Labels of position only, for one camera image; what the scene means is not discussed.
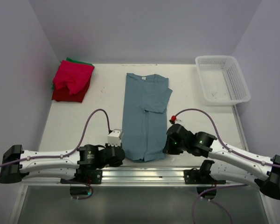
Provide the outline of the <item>blue-grey t shirt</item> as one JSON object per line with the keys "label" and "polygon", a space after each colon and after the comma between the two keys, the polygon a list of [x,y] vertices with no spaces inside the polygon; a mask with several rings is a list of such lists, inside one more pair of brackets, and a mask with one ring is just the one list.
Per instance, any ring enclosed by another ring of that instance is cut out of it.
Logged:
{"label": "blue-grey t shirt", "polygon": [[163,160],[167,106],[172,90],[169,79],[157,74],[127,73],[122,120],[122,147],[135,162]]}

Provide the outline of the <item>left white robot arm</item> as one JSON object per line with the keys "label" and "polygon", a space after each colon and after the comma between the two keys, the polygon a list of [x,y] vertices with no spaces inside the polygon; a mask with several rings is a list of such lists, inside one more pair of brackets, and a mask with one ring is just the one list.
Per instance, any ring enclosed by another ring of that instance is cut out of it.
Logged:
{"label": "left white robot arm", "polygon": [[29,178],[59,178],[61,183],[100,184],[102,168],[119,167],[125,152],[121,147],[85,145],[75,152],[49,152],[47,155],[10,147],[3,155],[0,183],[11,184]]}

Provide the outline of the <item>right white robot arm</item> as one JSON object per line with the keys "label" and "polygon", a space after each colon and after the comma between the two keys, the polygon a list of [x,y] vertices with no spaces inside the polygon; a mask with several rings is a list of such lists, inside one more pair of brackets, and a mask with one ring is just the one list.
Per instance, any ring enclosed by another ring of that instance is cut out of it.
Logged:
{"label": "right white robot arm", "polygon": [[205,132],[192,133],[180,124],[167,130],[163,151],[187,152],[205,158],[199,169],[185,172],[185,182],[196,184],[237,182],[253,186],[272,199],[280,200],[280,156],[260,156],[228,145]]}

